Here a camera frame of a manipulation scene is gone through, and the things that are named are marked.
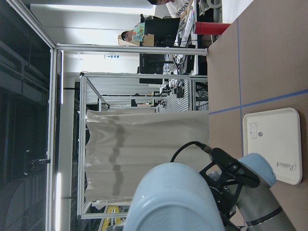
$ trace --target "desk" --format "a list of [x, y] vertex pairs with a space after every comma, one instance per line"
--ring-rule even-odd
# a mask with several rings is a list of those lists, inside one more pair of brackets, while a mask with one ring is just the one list
[[295, 186], [278, 181], [272, 187], [297, 231], [308, 227], [307, 12], [302, 0], [291, 5], [288, 0], [254, 0], [207, 56], [211, 147], [239, 158], [245, 114], [286, 107], [299, 112], [303, 180]]

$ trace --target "black monitor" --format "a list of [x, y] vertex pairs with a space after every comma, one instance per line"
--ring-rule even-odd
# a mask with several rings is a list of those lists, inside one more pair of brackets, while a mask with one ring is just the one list
[[174, 46], [179, 24], [180, 18], [148, 19], [145, 20], [144, 34], [154, 35], [157, 47]]
[[163, 54], [141, 53], [139, 72], [142, 74], [162, 74], [164, 62], [165, 62], [165, 56]]

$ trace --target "white fabric drape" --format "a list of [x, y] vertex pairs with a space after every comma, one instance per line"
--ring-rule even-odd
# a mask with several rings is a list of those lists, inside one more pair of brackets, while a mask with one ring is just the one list
[[[208, 112], [128, 114], [88, 111], [87, 202], [129, 202], [153, 167], [169, 162], [190, 141], [208, 144]], [[209, 157], [198, 147], [184, 149], [176, 162], [200, 171]]]

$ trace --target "white tray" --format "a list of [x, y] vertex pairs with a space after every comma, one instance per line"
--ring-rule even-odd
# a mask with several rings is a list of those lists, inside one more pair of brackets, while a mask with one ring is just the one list
[[302, 179], [299, 115], [293, 108], [246, 114], [244, 155], [258, 153], [273, 168], [277, 180], [298, 184]]

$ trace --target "aluminum frame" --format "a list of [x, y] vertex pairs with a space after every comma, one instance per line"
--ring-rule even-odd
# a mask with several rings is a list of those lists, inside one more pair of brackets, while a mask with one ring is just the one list
[[54, 141], [55, 141], [55, 120], [56, 120], [56, 77], [57, 66], [57, 51], [51, 49], [51, 70], [50, 70], [50, 91], [49, 91], [49, 112], [48, 112], [48, 142], [47, 142], [47, 159], [50, 164], [47, 164], [46, 176], [46, 224], [45, 231], [52, 230], [53, 223], [53, 188], [54, 188]]
[[122, 95], [113, 95], [113, 96], [104, 96], [104, 99], [121, 99], [121, 100], [125, 100], [125, 99], [150, 99], [150, 100], [163, 100], [166, 96], [152, 96], [152, 95], [148, 95], [148, 96], [122, 96]]
[[55, 42], [51, 39], [45, 28], [25, 6], [21, 0], [6, 0], [10, 6], [29, 24], [29, 26], [37, 33], [38, 36], [49, 46], [51, 49], [56, 48]]
[[102, 99], [98, 98], [98, 111], [101, 112], [102, 111]]
[[[77, 199], [77, 216], [80, 219], [98, 219], [98, 218], [118, 218], [126, 217], [127, 213], [86, 213], [89, 208], [89, 203], [84, 203], [84, 182], [85, 182], [85, 131], [86, 131], [86, 96], [87, 84], [98, 96], [98, 99], [103, 98], [135, 98], [136, 96], [104, 96], [97, 91], [89, 78], [152, 78], [160, 79], [172, 76], [172, 78], [186, 79], [189, 89], [189, 109], [194, 110], [195, 101], [192, 93], [193, 86], [196, 80], [207, 81], [207, 76], [191, 76], [191, 75], [162, 75], [162, 74], [112, 74], [112, 73], [81, 73], [80, 76], [80, 111], [79, 111], [79, 163], [78, 163], [78, 199]], [[157, 96], [146, 96], [146, 98], [157, 98]]]
[[126, 52], [144, 54], [187, 54], [207, 56], [207, 48], [174, 48], [174, 47], [137, 47], [137, 46], [103, 46], [87, 44], [57, 43], [57, 49], [63, 51], [94, 51], [94, 52]]

